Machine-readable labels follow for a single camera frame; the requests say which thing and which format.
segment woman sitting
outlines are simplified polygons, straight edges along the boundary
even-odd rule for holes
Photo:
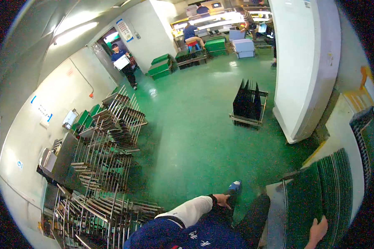
[[[191,42],[199,42],[202,49],[205,49],[204,41],[195,36],[194,30],[197,30],[198,28],[191,25],[189,22],[187,22],[187,26],[184,27],[183,33],[184,33],[184,42],[189,44]]]

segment white sleeve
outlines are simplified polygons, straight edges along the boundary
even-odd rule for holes
[[[200,196],[184,202],[172,211],[159,214],[155,218],[162,216],[174,216],[179,218],[187,228],[194,225],[203,214],[212,210],[213,201],[211,197]]]

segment striped shirt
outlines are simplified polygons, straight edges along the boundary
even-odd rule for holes
[[[247,10],[244,11],[244,21],[248,22],[249,25],[254,24],[254,18],[252,18],[251,13]]]

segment hand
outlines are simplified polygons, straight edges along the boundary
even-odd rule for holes
[[[324,235],[327,233],[328,229],[328,222],[325,218],[325,215],[323,215],[321,222],[318,224],[318,221],[316,218],[313,220],[313,225],[310,228],[310,237],[309,237],[309,243],[305,247],[306,249],[314,249],[321,241],[321,239],[324,237]]]
[[[227,199],[230,197],[230,195],[224,195],[224,194],[214,194],[213,195],[217,199],[217,204],[222,207],[227,207],[231,210],[231,207],[227,204]]]

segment blue jacket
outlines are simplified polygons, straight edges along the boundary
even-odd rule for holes
[[[248,248],[240,234],[224,222],[214,219],[210,213],[201,218],[202,214],[212,209],[212,205],[211,197],[197,197],[170,212],[160,214],[132,233],[124,248]],[[176,217],[182,224],[169,219],[170,216]]]
[[[202,18],[210,16],[210,14],[208,12],[209,12],[209,8],[205,7],[205,6],[200,6],[197,9],[197,14],[200,14]]]
[[[194,30],[197,30],[198,28],[193,26],[193,25],[190,25],[188,27],[185,27],[183,29],[183,34],[184,34],[184,41],[187,40],[188,38],[191,38],[191,37],[194,37],[195,36],[195,32]]]

